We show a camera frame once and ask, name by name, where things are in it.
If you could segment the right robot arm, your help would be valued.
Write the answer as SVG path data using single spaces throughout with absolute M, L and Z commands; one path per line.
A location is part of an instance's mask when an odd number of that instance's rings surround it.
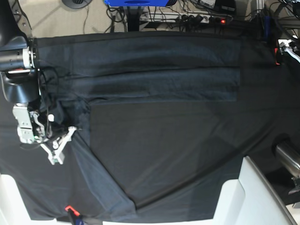
M 0 2 L 0 80 L 5 99 L 13 103 L 17 134 L 23 144 L 35 144 L 52 165 L 63 164 L 63 150 L 72 140 L 74 126 L 60 125 L 49 112 L 40 91 L 38 47 L 26 14 L 17 0 Z

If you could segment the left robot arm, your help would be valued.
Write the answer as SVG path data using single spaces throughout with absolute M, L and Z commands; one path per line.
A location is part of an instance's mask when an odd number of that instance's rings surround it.
M 300 2 L 280 0 L 273 14 L 276 28 L 281 32 L 277 41 L 279 56 L 300 61 Z

